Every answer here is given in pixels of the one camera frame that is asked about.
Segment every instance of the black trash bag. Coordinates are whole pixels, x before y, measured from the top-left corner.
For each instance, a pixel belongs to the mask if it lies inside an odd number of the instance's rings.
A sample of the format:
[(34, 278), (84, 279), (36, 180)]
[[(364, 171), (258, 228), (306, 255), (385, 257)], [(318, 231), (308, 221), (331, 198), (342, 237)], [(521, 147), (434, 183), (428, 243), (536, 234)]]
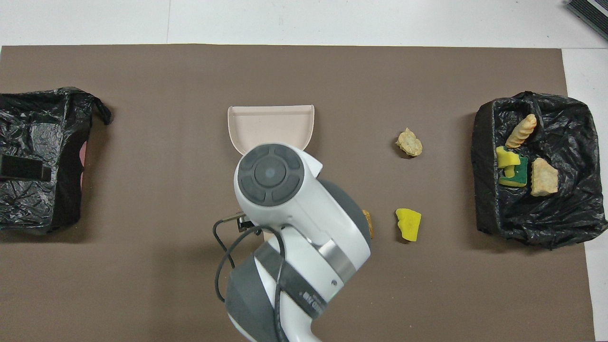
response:
[(97, 108), (77, 88), (0, 94), (0, 230), (46, 234), (80, 219), (80, 149)]
[[(537, 126), (515, 150), (528, 158), (528, 184), (498, 183), (496, 147), (528, 114)], [(558, 170), (558, 192), (530, 195), (531, 163), (543, 158)], [(598, 136), (586, 104), (569, 97), (522, 92), (496, 99), (475, 116), (471, 161), (477, 230), (548, 249), (594, 239), (606, 230), (599, 177)]]

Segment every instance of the beige plastic tray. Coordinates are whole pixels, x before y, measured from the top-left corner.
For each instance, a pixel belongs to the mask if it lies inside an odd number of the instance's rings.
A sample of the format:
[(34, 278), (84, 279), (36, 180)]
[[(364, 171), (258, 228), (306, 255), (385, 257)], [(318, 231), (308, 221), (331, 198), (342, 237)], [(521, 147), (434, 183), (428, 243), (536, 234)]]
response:
[(313, 135), (314, 106), (232, 106), (228, 132), (242, 155), (265, 142), (284, 142), (301, 150)]

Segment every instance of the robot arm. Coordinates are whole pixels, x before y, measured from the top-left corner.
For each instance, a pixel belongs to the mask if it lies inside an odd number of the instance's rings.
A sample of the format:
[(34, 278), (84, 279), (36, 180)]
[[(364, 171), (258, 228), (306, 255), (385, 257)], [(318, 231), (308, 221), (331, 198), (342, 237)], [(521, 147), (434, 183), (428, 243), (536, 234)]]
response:
[(230, 274), (226, 309), (251, 341), (279, 341), (277, 319), (288, 341), (318, 341), (312, 320), (370, 256), (361, 209), (339, 187), (317, 179), (321, 168), (286, 144), (259, 145), (237, 166), (234, 187), (241, 209), (256, 225), (280, 235)]

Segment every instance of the brown table surface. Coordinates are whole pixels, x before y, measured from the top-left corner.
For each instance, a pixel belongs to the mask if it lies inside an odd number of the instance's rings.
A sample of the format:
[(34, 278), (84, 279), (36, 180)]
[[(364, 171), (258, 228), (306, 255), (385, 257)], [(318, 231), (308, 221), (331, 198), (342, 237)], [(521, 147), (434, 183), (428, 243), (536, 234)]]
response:
[[(226, 111), (295, 104), (315, 105), (306, 151), (321, 176), (375, 227), (371, 258), (313, 324), (319, 338), (593, 340), (582, 244), (546, 251), (475, 229), (474, 113), (525, 90), (565, 95), (560, 50), (2, 48), (0, 92), (61, 86), (116, 118), (91, 133), (78, 224), (0, 232), (0, 341), (244, 341), (213, 291), (222, 253), (211, 226), (239, 209)], [(394, 145), (406, 127), (423, 142), (417, 158)], [(422, 213), (417, 242), (400, 238), (397, 208)], [(232, 224), (220, 231), (237, 236)]]

